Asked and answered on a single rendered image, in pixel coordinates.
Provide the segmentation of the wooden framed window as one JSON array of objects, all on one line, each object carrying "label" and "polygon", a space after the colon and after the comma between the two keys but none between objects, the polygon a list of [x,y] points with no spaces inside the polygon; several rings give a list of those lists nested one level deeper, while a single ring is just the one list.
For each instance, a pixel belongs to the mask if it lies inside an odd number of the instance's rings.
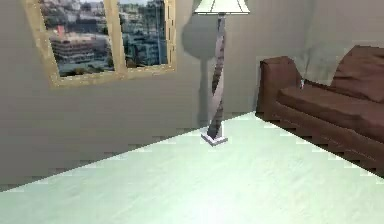
[{"label": "wooden framed window", "polygon": [[176,69],[175,0],[20,0],[54,88]]}]

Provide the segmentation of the brown sofa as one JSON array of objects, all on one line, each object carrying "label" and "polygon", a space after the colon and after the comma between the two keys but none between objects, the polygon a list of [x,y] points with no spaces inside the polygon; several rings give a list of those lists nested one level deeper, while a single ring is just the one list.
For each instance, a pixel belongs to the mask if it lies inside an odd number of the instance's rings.
[{"label": "brown sofa", "polygon": [[262,60],[260,76],[257,116],[384,178],[384,47],[353,46],[329,86],[287,56]]}]

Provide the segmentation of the twisted grey floor lamp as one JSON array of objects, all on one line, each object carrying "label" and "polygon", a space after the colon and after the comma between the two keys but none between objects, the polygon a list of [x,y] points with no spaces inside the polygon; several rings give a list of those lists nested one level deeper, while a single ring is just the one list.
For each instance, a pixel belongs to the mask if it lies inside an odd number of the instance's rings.
[{"label": "twisted grey floor lamp", "polygon": [[226,16],[248,15],[247,0],[201,0],[194,13],[197,15],[217,16],[217,37],[215,44],[215,66],[211,81],[211,99],[209,103],[209,125],[201,137],[211,146],[228,140],[223,134],[223,92],[224,61],[226,44]]}]

